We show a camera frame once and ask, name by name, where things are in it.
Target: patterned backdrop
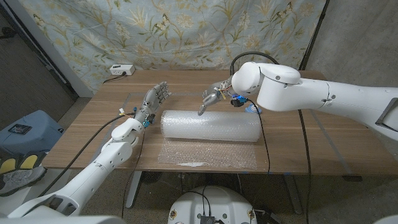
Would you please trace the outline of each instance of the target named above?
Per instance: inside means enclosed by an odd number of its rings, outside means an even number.
[[[298,68],[325,5],[325,0],[20,2],[93,93],[115,63],[224,70],[238,54],[255,50]]]

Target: cable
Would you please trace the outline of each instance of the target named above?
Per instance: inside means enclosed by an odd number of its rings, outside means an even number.
[[[260,115],[260,111],[259,111],[259,108],[257,107],[257,105],[252,101],[252,100],[250,100],[250,99],[247,99],[248,101],[250,101],[253,105],[254,105],[254,107],[256,108],[256,110],[257,110],[257,114],[259,115],[259,119],[260,119],[260,125],[261,125],[261,131],[262,131],[262,137],[264,138],[264,143],[265,143],[265,145],[266,145],[266,151],[267,151],[267,158],[268,158],[268,171],[267,171],[267,176],[269,175],[269,170],[271,169],[271,162],[270,162],[270,160],[269,160],[269,152],[268,152],[268,145],[267,145],[267,140],[266,140],[266,134],[265,134],[265,132],[264,132],[264,127],[263,127],[263,125],[262,125],[262,119],[261,119],[261,115]]]
[[[235,70],[234,70],[235,61],[236,61],[238,58],[243,57],[243,56],[245,56],[245,55],[261,55],[261,56],[266,57],[266,58],[268,58],[269,60],[271,60],[274,64],[276,64],[276,65],[279,64],[279,63],[277,62],[277,60],[275,60],[273,57],[271,57],[270,55],[264,54],[264,53],[262,53],[262,52],[245,52],[245,53],[241,53],[240,55],[236,56],[236,57],[234,58],[234,60],[232,60],[231,66],[230,66],[230,68],[229,68],[229,75],[233,76],[233,75],[235,74]]]
[[[182,185],[182,173],[180,173],[180,180],[181,180],[181,194],[184,194],[184,187]]]
[[[229,75],[230,75],[230,76],[233,76],[233,75],[235,74],[235,70],[234,70],[235,61],[237,61],[237,59],[239,59],[240,57],[243,57],[243,56],[245,56],[245,55],[260,55],[260,56],[263,56],[263,57],[268,58],[268,59],[271,60],[274,64],[279,65],[279,62],[278,62],[277,60],[275,60],[273,57],[271,57],[270,55],[267,55],[267,54],[265,54],[265,53],[262,53],[262,52],[245,52],[245,53],[239,54],[238,56],[236,56],[236,57],[232,60],[231,66],[230,66],[230,68],[229,68]],[[254,107],[255,107],[256,110],[257,110],[257,114],[259,115],[259,119],[260,119],[261,130],[262,130],[262,137],[264,138],[264,143],[265,143],[265,145],[266,145],[267,158],[268,158],[268,171],[267,171],[267,176],[266,176],[266,178],[264,179],[264,181],[266,181],[266,180],[268,179],[269,171],[270,171],[270,168],[271,168],[271,162],[270,162],[270,160],[269,160],[269,152],[268,152],[268,145],[267,145],[266,135],[265,135],[265,133],[264,133],[264,127],[263,127],[263,125],[262,125],[262,119],[261,119],[261,115],[260,115],[259,108],[257,108],[257,105],[256,105],[252,100],[250,100],[250,99],[247,99],[247,100],[250,101],[250,102],[254,105]],[[254,202],[256,201],[256,199],[257,199],[257,194],[254,195],[254,200],[253,200],[253,204],[252,204],[252,207],[251,207],[251,212],[252,212],[252,213],[253,213],[253,208],[254,208]]]
[[[307,153],[307,164],[308,164],[308,192],[307,192],[307,209],[305,211],[305,218],[307,220],[307,224],[309,224],[309,216],[308,211],[310,208],[310,194],[311,194],[311,159],[310,159],[310,150],[308,146],[307,132],[305,131],[304,118],[301,110],[298,110],[298,115],[300,116],[301,127],[303,129],[304,143],[305,143],[305,152]]]
[[[64,168],[64,170],[51,182],[51,184],[44,189],[44,191],[38,196],[41,197],[43,195],[45,195],[45,193],[47,193],[50,188],[62,177],[62,175],[64,173],[66,173],[66,171],[72,166],[72,164],[77,160],[77,158],[80,156],[80,154],[86,149],[86,147],[89,145],[89,143],[98,135],[98,133],[100,133],[102,131],[102,129],[104,129],[108,124],[112,123],[113,121],[116,121],[119,118],[124,117],[125,115],[121,115],[121,116],[117,116],[115,118],[113,118],[112,120],[108,121],[106,124],[104,124],[101,128],[99,128],[99,130],[93,135],[93,137],[91,137],[88,142],[82,147],[82,149],[80,149],[80,151],[75,155],[75,157],[69,162],[69,164]]]
[[[203,203],[203,215],[205,215],[205,200],[203,198],[205,197],[205,189],[206,189],[206,187],[207,187],[207,183],[205,184],[205,187],[203,188],[203,190],[201,192],[201,201]]]
[[[119,75],[119,76],[117,76],[117,77],[114,77],[114,78],[110,78],[110,79],[108,79],[108,80],[105,80],[105,81],[103,82],[103,84],[106,83],[106,82],[115,81],[116,79],[121,78],[121,77],[123,77],[123,76],[125,76],[125,75],[126,75],[126,72],[123,72],[121,75]]]
[[[204,194],[201,194],[201,193],[199,193],[199,192],[194,192],[194,191],[192,191],[192,190],[187,191],[187,193],[188,193],[188,192],[201,195],[202,198],[204,197],[204,198],[206,199],[207,204],[209,205],[209,216],[210,216],[210,215],[211,215],[210,202],[209,202],[209,200],[207,199],[207,197],[206,197]],[[205,204],[203,203],[203,214],[205,214],[205,209],[204,209],[204,207],[205,207]]]
[[[121,218],[122,218],[122,219],[123,219],[123,216],[124,216],[124,206],[125,206],[124,202],[126,201],[127,186],[129,185],[130,180],[131,180],[131,177],[132,177],[133,174],[134,174],[134,170],[131,172],[131,174],[130,174],[130,176],[129,176],[129,179],[127,180],[126,186],[125,186],[125,188],[124,188],[124,192],[123,192],[122,215],[121,215]]]
[[[238,176],[238,181],[239,181],[239,189],[241,190],[241,195],[243,195],[242,191],[242,184],[241,184],[241,179],[239,178],[239,174],[236,174]]]
[[[139,151],[139,155],[138,155],[138,159],[137,159],[136,165],[134,166],[134,169],[132,170],[132,173],[130,174],[129,180],[128,180],[127,183],[126,183],[126,187],[124,188],[123,203],[122,203],[122,215],[121,215],[121,218],[122,218],[122,219],[123,219],[123,215],[124,215],[124,207],[125,207],[124,202],[126,201],[127,186],[129,185],[130,179],[131,179],[132,175],[134,174],[134,171],[135,171],[136,168],[137,168],[139,159],[141,158],[142,147],[143,147],[143,145],[144,145],[144,139],[145,139],[145,128],[144,128],[144,134],[142,135],[141,150]]]
[[[263,127],[263,125],[262,125],[262,119],[261,119],[261,115],[260,115],[259,108],[257,107],[257,105],[256,105],[252,100],[250,100],[250,99],[247,99],[247,100],[250,101],[250,102],[254,105],[254,107],[256,108],[256,110],[257,110],[257,114],[259,115],[259,119],[260,119],[262,137],[264,138],[264,143],[265,143],[265,145],[266,145],[267,158],[268,158],[268,171],[267,171],[267,176],[266,176],[266,178],[264,179],[264,181],[265,181],[265,180],[267,180],[267,178],[268,178],[268,176],[269,176],[269,170],[270,170],[270,168],[271,168],[271,162],[270,162],[270,160],[269,160],[269,152],[268,152],[268,145],[267,145],[267,140],[266,140],[266,134],[265,134],[265,132],[264,132],[264,127]],[[251,206],[251,212],[252,212],[252,213],[253,213],[253,208],[254,208],[254,202],[255,202],[256,199],[257,199],[256,196],[257,196],[257,194],[254,196],[253,204],[252,204],[252,206]]]

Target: electrical outlet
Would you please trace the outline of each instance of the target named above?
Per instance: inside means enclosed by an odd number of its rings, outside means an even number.
[[[134,65],[112,65],[110,68],[112,75],[122,75],[126,72],[126,75],[132,75],[136,70]]]

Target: bubble wrap sheet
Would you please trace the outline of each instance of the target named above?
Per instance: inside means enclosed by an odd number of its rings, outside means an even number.
[[[256,142],[261,125],[255,113],[166,110],[162,114],[165,138]]]
[[[253,144],[236,141],[164,139],[158,162],[192,167],[257,168]]]
[[[181,166],[256,169],[252,142],[259,139],[257,114],[207,111],[164,111],[164,143],[159,163]]]

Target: black cable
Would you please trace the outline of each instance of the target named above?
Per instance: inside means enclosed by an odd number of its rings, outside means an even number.
[[[313,45],[315,43],[315,39],[318,36],[318,32],[319,32],[319,29],[321,28],[321,24],[322,24],[323,18],[325,18],[326,10],[328,8],[329,2],[330,2],[330,0],[326,0],[325,6],[323,7],[323,10],[322,10],[321,15],[319,17],[319,21],[318,21],[317,27],[315,28],[315,31],[313,32],[310,44],[308,45],[307,50],[305,51],[303,60],[301,61],[301,64],[300,64],[300,66],[298,68],[299,70],[305,70],[305,67],[307,66],[307,62],[308,62],[308,59],[310,58],[311,51],[312,51]]]
[[[266,145],[267,158],[268,158],[268,171],[267,171],[267,175],[269,175],[269,170],[271,169],[271,162],[270,162],[270,160],[269,160],[268,145],[267,145],[267,140],[266,140],[266,134],[265,134],[265,132],[264,132],[264,127],[263,127],[263,125],[262,125],[261,114],[260,114],[260,111],[259,111],[259,108],[257,107],[257,105],[256,105],[252,100],[250,100],[250,99],[247,99],[247,100],[250,101],[250,102],[254,105],[254,107],[255,107],[256,110],[257,110],[257,114],[259,115],[260,125],[261,125],[261,131],[262,131],[262,137],[264,138],[264,144]]]
[[[134,170],[131,172],[131,174],[130,174],[130,176],[129,176],[129,179],[127,180],[126,186],[125,186],[125,188],[124,188],[124,192],[123,192],[122,215],[121,215],[121,218],[122,218],[122,219],[123,219],[123,216],[124,216],[124,206],[125,206],[124,202],[126,201],[127,186],[128,186],[129,183],[130,183],[131,177],[134,175]]]
[[[229,68],[229,75],[233,76],[233,75],[235,74],[235,70],[234,70],[235,61],[236,61],[237,59],[239,59],[240,57],[243,57],[243,56],[245,56],[245,55],[261,55],[261,56],[266,57],[266,58],[268,58],[269,60],[271,60],[274,64],[276,64],[276,65],[279,64],[279,63],[277,62],[277,60],[275,60],[273,57],[271,57],[270,55],[267,55],[267,54],[265,54],[265,53],[262,53],[262,52],[245,52],[245,53],[241,53],[240,55],[236,56],[236,57],[234,58],[234,60],[232,60],[231,66],[230,66],[230,68]]]
[[[127,183],[126,183],[126,187],[124,188],[123,203],[122,203],[122,215],[121,215],[121,218],[122,218],[122,219],[123,219],[123,216],[124,216],[124,207],[125,207],[124,202],[126,201],[127,186],[129,185],[130,179],[131,179],[132,175],[134,174],[134,171],[135,171],[136,168],[137,168],[139,159],[141,158],[142,147],[143,147],[143,145],[144,145],[144,139],[145,139],[145,128],[144,128],[144,134],[142,135],[141,150],[139,151],[139,155],[138,155],[138,159],[137,159],[136,165],[134,166],[134,169],[132,170],[132,173],[130,174],[130,177],[129,177]]]
[[[201,195],[202,198],[204,197],[204,198],[206,199],[207,204],[209,205],[209,216],[210,216],[210,215],[211,215],[210,202],[209,202],[209,200],[207,199],[207,197],[206,197],[204,194],[201,194],[201,193],[199,193],[199,192],[194,192],[194,191],[192,191],[192,190],[187,191],[187,193],[188,193],[188,192]]]
[[[112,123],[113,121],[116,121],[119,118],[124,117],[125,115],[121,115],[121,116],[117,116],[115,118],[113,118],[112,120],[108,121],[106,124],[104,124],[101,128],[99,128],[99,130],[93,135],[93,137],[91,137],[88,142],[82,147],[82,149],[80,149],[80,151],[75,155],[75,157],[69,162],[69,164],[64,168],[64,170],[51,182],[51,184],[43,190],[43,192],[38,196],[41,197],[43,195],[45,195],[45,193],[47,193],[50,188],[62,177],[62,175],[64,173],[66,173],[66,171],[72,166],[72,164],[77,160],[77,158],[80,156],[80,154],[86,149],[86,147],[89,145],[89,143],[98,135],[98,133],[100,133],[102,131],[102,129],[104,129],[108,124]]]
[[[182,173],[180,173],[180,180],[181,180],[181,194],[184,194],[184,187],[182,185]]]
[[[205,215],[205,199],[203,199],[205,197],[205,188],[207,187],[207,183],[205,184],[205,187],[203,188],[202,192],[201,192],[201,201],[203,203],[203,215]]]
[[[266,145],[267,158],[268,158],[268,171],[267,171],[267,176],[266,176],[266,179],[267,179],[268,176],[269,176],[269,170],[271,169],[271,162],[270,162],[270,160],[269,160],[269,152],[268,152],[268,145],[267,145],[267,140],[266,140],[266,134],[265,134],[265,132],[264,132],[264,127],[263,127],[263,125],[262,125],[262,119],[261,119],[261,115],[260,115],[259,108],[257,107],[257,105],[256,105],[252,100],[250,100],[250,99],[247,99],[247,100],[250,101],[250,102],[254,105],[254,107],[255,107],[256,110],[257,110],[257,114],[259,115],[260,125],[261,125],[261,131],[262,131],[262,137],[264,138],[264,143],[265,143],[265,145]],[[253,204],[252,204],[252,206],[251,206],[251,212],[252,212],[252,213],[253,213],[253,209],[254,209],[254,202],[256,201],[256,196],[257,196],[257,194],[254,196],[254,201],[253,201]]]
[[[117,77],[114,77],[114,78],[110,78],[110,79],[108,79],[108,80],[105,80],[105,81],[103,82],[103,84],[106,83],[106,82],[115,81],[115,80],[117,80],[118,78],[121,78],[121,77],[123,77],[123,76],[125,76],[125,75],[126,75],[126,72],[123,72],[121,75],[119,75],[119,76],[117,76]]]
[[[230,76],[233,76],[233,75],[235,74],[235,70],[234,70],[235,61],[237,61],[237,59],[239,59],[240,57],[243,57],[243,56],[245,56],[245,55],[260,55],[260,56],[263,56],[263,57],[268,58],[268,59],[271,60],[274,64],[279,65],[279,62],[278,62],[277,60],[275,60],[273,57],[271,57],[270,55],[267,55],[267,54],[265,54],[265,53],[262,53],[262,52],[245,52],[245,53],[239,54],[238,56],[236,56],[236,57],[232,60],[231,66],[229,67],[229,75],[230,75]],[[259,119],[260,119],[261,130],[262,130],[262,137],[264,138],[264,143],[265,143],[265,145],[266,145],[266,151],[267,151],[267,157],[268,157],[268,171],[267,171],[267,176],[266,176],[266,178],[264,179],[264,181],[266,181],[266,180],[268,179],[269,171],[270,171],[270,168],[271,168],[271,162],[270,162],[270,160],[269,160],[269,152],[268,152],[268,145],[267,145],[266,135],[265,135],[265,133],[264,133],[264,127],[263,127],[263,125],[262,125],[262,119],[261,119],[261,115],[260,115],[259,109],[257,108],[256,104],[255,104],[252,100],[249,100],[249,99],[247,99],[247,100],[250,101],[250,102],[254,105],[254,107],[255,107],[256,110],[257,110],[257,114],[259,115]],[[252,213],[253,213],[253,209],[254,209],[254,202],[256,201],[256,199],[257,199],[257,194],[254,195],[254,200],[253,200],[253,204],[252,204],[252,207],[251,207],[251,212],[252,212]]]
[[[308,139],[307,139],[307,132],[305,131],[305,125],[304,125],[304,118],[301,110],[298,110],[298,115],[300,116],[300,121],[301,121],[301,127],[303,129],[303,135],[304,135],[304,143],[305,143],[305,152],[307,153],[307,164],[308,164],[308,192],[307,192],[307,209],[305,211],[305,218],[307,220],[307,224],[309,224],[309,217],[308,217],[308,211],[310,208],[310,194],[311,194],[311,160],[310,160],[310,150],[308,146]]]

